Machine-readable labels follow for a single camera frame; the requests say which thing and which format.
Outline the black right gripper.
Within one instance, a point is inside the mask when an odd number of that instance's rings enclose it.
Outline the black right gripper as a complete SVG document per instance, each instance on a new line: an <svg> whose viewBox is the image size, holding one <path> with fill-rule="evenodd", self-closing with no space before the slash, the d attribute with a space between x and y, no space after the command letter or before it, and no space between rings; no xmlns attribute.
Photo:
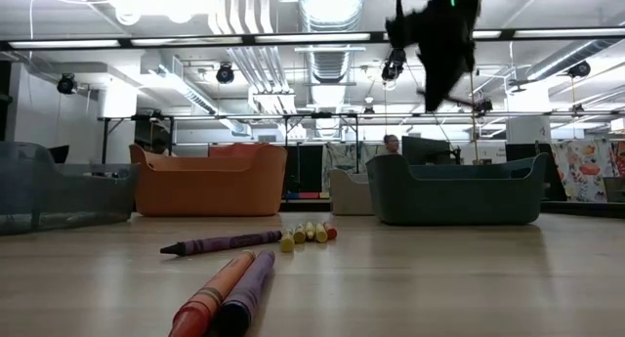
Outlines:
<svg viewBox="0 0 625 337"><path fill-rule="evenodd" d="M422 56L426 112L436 111L464 72L474 71L473 32L480 11L481 0L429 0L421 13L424 33L419 45L439 51Z"/></svg>

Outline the purple crayon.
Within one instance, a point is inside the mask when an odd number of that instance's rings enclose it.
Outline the purple crayon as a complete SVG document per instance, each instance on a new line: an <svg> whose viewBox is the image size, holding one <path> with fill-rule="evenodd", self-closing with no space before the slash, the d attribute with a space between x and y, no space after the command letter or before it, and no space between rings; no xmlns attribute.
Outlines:
<svg viewBox="0 0 625 337"><path fill-rule="evenodd" d="M266 243L278 242L281 239L280 230L248 233L235 236L209 237L179 241L175 244L159 249L161 254L176 255L178 257L211 253L235 248L242 248Z"/></svg>
<svg viewBox="0 0 625 337"><path fill-rule="evenodd" d="M216 337L245 335L261 302L265 283L273 272L274 261L272 251L263 251L256 257L218 310Z"/></svg>

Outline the black monitor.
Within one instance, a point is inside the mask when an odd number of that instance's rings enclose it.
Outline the black monitor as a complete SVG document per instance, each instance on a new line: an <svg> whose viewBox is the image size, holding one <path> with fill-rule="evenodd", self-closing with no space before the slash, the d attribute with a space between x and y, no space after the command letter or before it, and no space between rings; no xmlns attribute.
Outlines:
<svg viewBox="0 0 625 337"><path fill-rule="evenodd" d="M410 165L461 164L461 150L448 141L403 136L401 152Z"/></svg>

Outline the teal plastic bin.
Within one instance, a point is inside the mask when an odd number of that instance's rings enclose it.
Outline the teal plastic bin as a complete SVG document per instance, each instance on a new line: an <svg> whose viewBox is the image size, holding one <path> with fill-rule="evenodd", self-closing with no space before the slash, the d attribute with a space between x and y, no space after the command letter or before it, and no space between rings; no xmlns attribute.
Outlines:
<svg viewBox="0 0 625 337"><path fill-rule="evenodd" d="M372 208L394 226L520 226L534 222L550 155L488 165L410 165L400 154L366 163Z"/></svg>

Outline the pale patterned cloth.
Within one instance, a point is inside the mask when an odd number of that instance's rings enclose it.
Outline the pale patterned cloth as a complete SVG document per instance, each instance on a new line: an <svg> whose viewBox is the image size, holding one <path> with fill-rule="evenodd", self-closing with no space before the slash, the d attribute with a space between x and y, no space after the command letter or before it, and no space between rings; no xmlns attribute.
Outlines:
<svg viewBox="0 0 625 337"><path fill-rule="evenodd" d="M321 189L330 190L330 171L340 169L348 174L366 174L366 162L386 154L383 144L359 142L358 144L331 144L322 147Z"/></svg>

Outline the floral cloth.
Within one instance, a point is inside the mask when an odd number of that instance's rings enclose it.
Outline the floral cloth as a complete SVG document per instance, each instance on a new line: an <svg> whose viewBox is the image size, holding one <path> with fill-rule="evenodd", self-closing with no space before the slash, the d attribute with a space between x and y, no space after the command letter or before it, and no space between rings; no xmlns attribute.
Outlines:
<svg viewBox="0 0 625 337"><path fill-rule="evenodd" d="M611 142L570 140L551 150L568 201L607 202L604 178L618 175Z"/></svg>

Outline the white plastic bin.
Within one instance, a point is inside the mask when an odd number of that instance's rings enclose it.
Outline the white plastic bin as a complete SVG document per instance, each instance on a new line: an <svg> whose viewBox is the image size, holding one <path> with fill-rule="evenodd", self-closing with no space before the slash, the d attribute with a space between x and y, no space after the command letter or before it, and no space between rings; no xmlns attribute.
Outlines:
<svg viewBox="0 0 625 337"><path fill-rule="evenodd" d="M371 216L373 214L367 174L329 172L332 213L336 216Z"/></svg>

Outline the black light bar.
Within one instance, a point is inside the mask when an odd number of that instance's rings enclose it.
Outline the black light bar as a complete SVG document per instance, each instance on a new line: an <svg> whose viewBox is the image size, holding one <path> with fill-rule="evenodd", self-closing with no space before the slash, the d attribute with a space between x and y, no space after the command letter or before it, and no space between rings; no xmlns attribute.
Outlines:
<svg viewBox="0 0 625 337"><path fill-rule="evenodd" d="M477 29L478 42L625 39L625 26ZM383 31L0 40L0 52L386 44Z"/></svg>

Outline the red plastic bin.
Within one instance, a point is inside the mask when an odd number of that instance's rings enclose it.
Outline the red plastic bin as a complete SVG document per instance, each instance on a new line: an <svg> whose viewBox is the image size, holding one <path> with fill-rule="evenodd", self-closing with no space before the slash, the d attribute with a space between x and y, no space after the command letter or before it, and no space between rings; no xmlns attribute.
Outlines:
<svg viewBox="0 0 625 337"><path fill-rule="evenodd" d="M266 143L235 143L227 146L210 146L208 148L208 156L211 158L249 158L258 149L266 146Z"/></svg>

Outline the orange plastic bin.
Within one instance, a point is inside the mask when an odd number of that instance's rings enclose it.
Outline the orange plastic bin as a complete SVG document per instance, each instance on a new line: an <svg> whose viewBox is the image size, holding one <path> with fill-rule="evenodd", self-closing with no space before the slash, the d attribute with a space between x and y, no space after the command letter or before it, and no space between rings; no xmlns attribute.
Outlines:
<svg viewBox="0 0 625 337"><path fill-rule="evenodd" d="M169 156L129 146L140 165L137 211L147 217L250 217L278 212L287 150L268 145L249 158Z"/></svg>

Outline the clear grey plastic bin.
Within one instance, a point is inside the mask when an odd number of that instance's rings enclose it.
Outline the clear grey plastic bin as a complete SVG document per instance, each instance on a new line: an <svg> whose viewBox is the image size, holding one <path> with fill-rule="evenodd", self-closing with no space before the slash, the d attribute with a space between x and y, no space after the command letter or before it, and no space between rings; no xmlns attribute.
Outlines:
<svg viewBox="0 0 625 337"><path fill-rule="evenodd" d="M139 171L137 164L58 164L45 147L0 142L0 235L125 222Z"/></svg>

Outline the silver air duct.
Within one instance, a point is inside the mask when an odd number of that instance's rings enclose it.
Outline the silver air duct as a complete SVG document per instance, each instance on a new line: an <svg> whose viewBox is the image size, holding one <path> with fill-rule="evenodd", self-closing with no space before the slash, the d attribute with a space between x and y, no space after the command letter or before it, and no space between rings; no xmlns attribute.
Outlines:
<svg viewBox="0 0 625 337"><path fill-rule="evenodd" d="M299 0L300 22L305 32L356 31L363 0ZM319 83L338 83L351 63L348 52L308 53L312 77Z"/></svg>
<svg viewBox="0 0 625 337"><path fill-rule="evenodd" d="M585 61L620 41L620 38L573 41L541 62L532 65L526 71L525 77L531 81L546 79Z"/></svg>

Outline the black aluminium table frame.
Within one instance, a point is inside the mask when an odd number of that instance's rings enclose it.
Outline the black aluminium table frame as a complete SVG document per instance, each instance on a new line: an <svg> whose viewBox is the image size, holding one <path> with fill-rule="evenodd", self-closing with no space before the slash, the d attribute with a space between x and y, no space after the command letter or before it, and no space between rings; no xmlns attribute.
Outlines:
<svg viewBox="0 0 625 337"><path fill-rule="evenodd" d="M330 212L331 210L332 202L328 199L287 199L282 201L279 208L280 212ZM541 212L625 220L625 203L543 201Z"/></svg>

